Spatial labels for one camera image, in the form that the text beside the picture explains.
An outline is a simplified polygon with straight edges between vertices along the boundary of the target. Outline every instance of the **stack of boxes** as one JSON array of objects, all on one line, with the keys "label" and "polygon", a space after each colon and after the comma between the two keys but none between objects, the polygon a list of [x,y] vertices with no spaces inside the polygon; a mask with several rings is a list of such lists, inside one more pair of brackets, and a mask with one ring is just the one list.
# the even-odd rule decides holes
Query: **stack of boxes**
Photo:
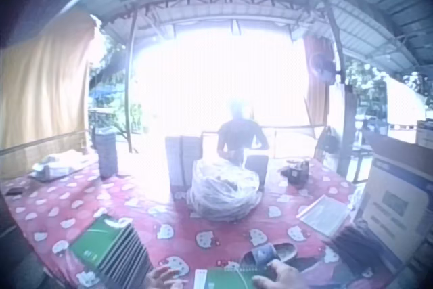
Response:
[{"label": "stack of boxes", "polygon": [[95,147],[99,156],[99,174],[107,179],[118,172],[116,129],[100,128],[95,133]]},{"label": "stack of boxes", "polygon": [[167,137],[165,146],[170,185],[191,187],[194,161],[202,158],[202,138]]},{"label": "stack of boxes", "polygon": [[433,120],[418,121],[416,144],[433,149]]}]

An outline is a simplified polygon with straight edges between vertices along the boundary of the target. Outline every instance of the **corrugated metal roof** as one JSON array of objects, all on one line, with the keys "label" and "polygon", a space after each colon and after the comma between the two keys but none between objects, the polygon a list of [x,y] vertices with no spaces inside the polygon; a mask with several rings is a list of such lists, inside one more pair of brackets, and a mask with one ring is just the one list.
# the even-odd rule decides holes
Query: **corrugated metal roof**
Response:
[{"label": "corrugated metal roof", "polygon": [[[81,5],[106,25],[119,41],[129,36],[131,20],[125,17],[132,4],[140,6],[137,38],[152,38],[180,23],[221,18],[270,27],[272,22],[301,26],[330,37],[320,0],[81,0]],[[433,67],[433,5],[431,0],[330,0],[346,53],[392,72]]]}]

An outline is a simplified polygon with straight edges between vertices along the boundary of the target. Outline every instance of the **cardboard box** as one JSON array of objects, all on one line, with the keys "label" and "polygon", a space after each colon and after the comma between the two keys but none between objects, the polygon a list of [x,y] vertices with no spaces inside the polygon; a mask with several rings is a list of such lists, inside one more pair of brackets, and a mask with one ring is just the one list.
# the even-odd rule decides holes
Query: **cardboard box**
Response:
[{"label": "cardboard box", "polygon": [[433,262],[433,150],[365,136],[374,159],[356,219],[366,221],[384,249],[384,264],[396,274],[389,288],[411,288],[429,268],[422,261]]},{"label": "cardboard box", "polygon": [[417,145],[433,149],[433,121],[417,122],[415,142]]}]

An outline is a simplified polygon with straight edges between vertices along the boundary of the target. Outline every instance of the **notebook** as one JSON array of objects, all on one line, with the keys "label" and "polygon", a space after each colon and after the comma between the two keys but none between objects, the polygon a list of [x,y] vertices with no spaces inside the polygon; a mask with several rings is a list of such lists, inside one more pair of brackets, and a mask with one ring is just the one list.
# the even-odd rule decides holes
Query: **notebook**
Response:
[{"label": "notebook", "polygon": [[252,283],[255,275],[275,279],[275,275],[269,269],[196,270],[194,289],[256,289]]}]

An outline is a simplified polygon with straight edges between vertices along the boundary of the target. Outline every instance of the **stack of notebooks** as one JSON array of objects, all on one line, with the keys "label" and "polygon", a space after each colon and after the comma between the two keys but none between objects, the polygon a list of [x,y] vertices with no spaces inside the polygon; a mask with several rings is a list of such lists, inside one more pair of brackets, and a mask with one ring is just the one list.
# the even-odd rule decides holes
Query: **stack of notebooks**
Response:
[{"label": "stack of notebooks", "polygon": [[97,218],[70,249],[107,288],[140,288],[152,270],[133,226],[108,215]]},{"label": "stack of notebooks", "polygon": [[99,174],[107,179],[118,172],[116,129],[100,128],[95,133],[95,147],[99,156]]}]

